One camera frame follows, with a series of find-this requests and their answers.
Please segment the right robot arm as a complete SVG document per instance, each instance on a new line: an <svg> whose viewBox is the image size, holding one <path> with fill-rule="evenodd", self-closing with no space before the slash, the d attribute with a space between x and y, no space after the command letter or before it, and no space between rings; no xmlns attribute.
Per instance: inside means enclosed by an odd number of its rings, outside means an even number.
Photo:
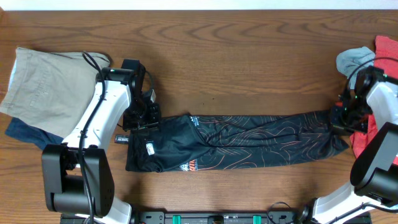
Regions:
<svg viewBox="0 0 398 224"><path fill-rule="evenodd" d="M345 90L334 106L334 129L365 130L374 116L377 133L355 160L350 181L305 206L295 223L371 223L370 210L397 213L397 79L376 67L360 69L354 90Z"/></svg>

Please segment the black printed cycling jersey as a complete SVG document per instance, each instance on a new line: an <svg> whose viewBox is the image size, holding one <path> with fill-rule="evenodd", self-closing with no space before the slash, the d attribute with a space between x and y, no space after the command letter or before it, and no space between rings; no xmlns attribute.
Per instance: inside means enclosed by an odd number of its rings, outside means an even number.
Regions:
<svg viewBox="0 0 398 224"><path fill-rule="evenodd" d="M333 157L348 144L328 111L287 116L165 118L159 129L131 134L126 170L168 172L289 166Z"/></svg>

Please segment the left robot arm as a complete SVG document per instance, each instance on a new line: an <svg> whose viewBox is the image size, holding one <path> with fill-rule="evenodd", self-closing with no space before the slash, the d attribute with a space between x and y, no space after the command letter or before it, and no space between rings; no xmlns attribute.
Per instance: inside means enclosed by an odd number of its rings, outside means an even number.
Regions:
<svg viewBox="0 0 398 224"><path fill-rule="evenodd" d="M120 121L130 133L159 127L155 92L142 90L146 73L133 59L125 59L121 68L99 70L95 93L78 124L61 144L49 144L42 152L48 210L71 215L72 223L136 222L132 206L114 194L106 151Z"/></svg>

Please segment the light blue grey shirt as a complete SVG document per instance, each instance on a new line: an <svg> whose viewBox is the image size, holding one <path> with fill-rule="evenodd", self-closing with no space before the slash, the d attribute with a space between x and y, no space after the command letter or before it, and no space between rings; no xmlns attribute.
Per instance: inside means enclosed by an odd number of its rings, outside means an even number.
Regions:
<svg viewBox="0 0 398 224"><path fill-rule="evenodd" d="M349 78L357 67L374 58L375 53L367 47L345 50L337 55L336 68Z"/></svg>

